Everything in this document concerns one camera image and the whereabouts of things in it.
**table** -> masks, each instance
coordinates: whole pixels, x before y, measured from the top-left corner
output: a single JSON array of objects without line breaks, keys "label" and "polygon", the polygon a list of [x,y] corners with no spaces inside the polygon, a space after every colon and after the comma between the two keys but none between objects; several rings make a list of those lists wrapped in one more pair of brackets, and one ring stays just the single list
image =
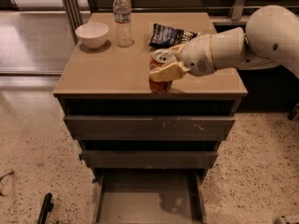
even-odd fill
[{"label": "table", "polygon": [[112,14],[94,13],[92,21],[109,26],[108,41],[99,50],[78,43],[53,91],[83,160],[95,175],[99,169],[188,169],[203,181],[247,90],[230,68],[186,75],[170,93],[151,93],[148,43],[155,22],[215,34],[208,15],[135,13],[130,48],[116,45]]}]

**floor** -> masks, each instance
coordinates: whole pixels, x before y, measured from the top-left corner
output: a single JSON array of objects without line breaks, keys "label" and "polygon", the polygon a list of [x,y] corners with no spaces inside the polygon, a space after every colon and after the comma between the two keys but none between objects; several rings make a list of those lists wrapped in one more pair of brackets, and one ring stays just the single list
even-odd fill
[{"label": "floor", "polygon": [[[74,47],[63,13],[0,11],[0,37],[1,70],[62,71]],[[57,80],[0,77],[0,175],[13,170],[0,184],[1,223],[36,223],[49,192],[54,208],[46,223],[92,223],[97,187],[52,95]],[[201,187],[207,223],[270,224],[299,213],[299,122],[287,115],[235,115]],[[138,184],[127,184],[138,188],[133,193],[114,192],[120,184],[107,189],[101,223],[192,223],[180,178],[169,173]],[[135,208],[113,210],[124,203]]]}]

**speckled floor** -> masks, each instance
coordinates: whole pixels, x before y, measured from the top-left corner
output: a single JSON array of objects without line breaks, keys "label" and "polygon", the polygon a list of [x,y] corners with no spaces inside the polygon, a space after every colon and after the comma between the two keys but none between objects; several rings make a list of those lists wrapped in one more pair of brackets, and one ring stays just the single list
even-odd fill
[{"label": "speckled floor", "polygon": [[[1,43],[1,61],[6,58],[4,54]],[[67,56],[59,59],[62,65]],[[14,171],[0,184],[1,224],[36,223],[48,192],[53,195],[54,208],[47,223],[92,223],[96,186],[91,170],[78,158],[79,146],[65,128],[64,114],[52,96],[57,80],[0,77],[0,175]],[[270,224],[280,215],[298,214],[299,122],[289,121],[285,113],[238,113],[235,118],[202,185],[207,223]],[[172,191],[167,190],[170,199]],[[137,200],[134,194],[128,198]],[[157,202],[154,208],[160,208],[159,195],[152,200]],[[185,210],[188,206],[178,202],[177,208]],[[158,211],[160,216],[169,215],[163,209]],[[164,223],[191,221],[177,210]]]}]

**bottle label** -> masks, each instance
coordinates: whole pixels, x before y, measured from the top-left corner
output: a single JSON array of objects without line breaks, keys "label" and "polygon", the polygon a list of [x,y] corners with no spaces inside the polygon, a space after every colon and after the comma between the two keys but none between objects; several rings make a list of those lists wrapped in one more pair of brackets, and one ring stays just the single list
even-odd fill
[{"label": "bottle label", "polygon": [[114,13],[114,20],[118,23],[128,23],[131,21],[131,12],[129,13]]}]

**bottle held by robot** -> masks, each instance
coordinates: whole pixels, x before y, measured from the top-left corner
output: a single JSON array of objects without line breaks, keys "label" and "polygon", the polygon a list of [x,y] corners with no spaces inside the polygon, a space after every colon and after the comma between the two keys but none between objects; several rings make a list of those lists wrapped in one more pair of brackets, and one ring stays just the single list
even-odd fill
[{"label": "bottle held by robot", "polygon": [[119,47],[126,48],[133,44],[131,37],[131,12],[130,0],[114,0],[113,13],[117,45]]}]

